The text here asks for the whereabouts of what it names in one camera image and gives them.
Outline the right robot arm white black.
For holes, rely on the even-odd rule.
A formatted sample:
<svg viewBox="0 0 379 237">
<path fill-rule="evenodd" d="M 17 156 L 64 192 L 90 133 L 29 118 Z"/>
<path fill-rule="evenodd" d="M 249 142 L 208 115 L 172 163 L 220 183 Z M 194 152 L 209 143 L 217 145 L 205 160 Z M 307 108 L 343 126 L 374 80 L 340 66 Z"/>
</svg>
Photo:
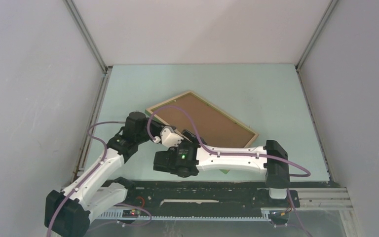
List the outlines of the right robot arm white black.
<svg viewBox="0 0 379 237">
<path fill-rule="evenodd" d="M 265 146 L 253 148 L 219 148 L 187 141 L 169 128 L 153 137 L 153 142 L 167 147 L 156 152 L 155 171 L 167 172 L 179 177 L 196 176 L 209 170 L 239 170 L 265 175 L 269 188 L 267 200 L 273 206 L 281 206 L 287 200 L 290 185 L 288 154 L 274 140 Z"/>
</svg>

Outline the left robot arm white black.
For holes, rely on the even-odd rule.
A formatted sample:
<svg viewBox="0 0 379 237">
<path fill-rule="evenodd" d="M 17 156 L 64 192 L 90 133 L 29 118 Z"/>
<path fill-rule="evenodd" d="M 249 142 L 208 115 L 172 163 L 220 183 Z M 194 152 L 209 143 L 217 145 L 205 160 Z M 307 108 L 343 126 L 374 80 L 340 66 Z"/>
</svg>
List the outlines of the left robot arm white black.
<svg viewBox="0 0 379 237">
<path fill-rule="evenodd" d="M 70 185 L 61 191 L 52 190 L 46 197 L 44 225 L 46 236 L 83 237 L 91 223 L 117 203 L 132 205 L 136 192 L 124 184 L 102 185 L 121 168 L 147 141 L 162 143 L 162 134 L 173 128 L 154 121 L 141 112 L 131 112 L 126 121 L 107 142 L 94 135 L 103 145 L 96 161 Z"/>
</svg>

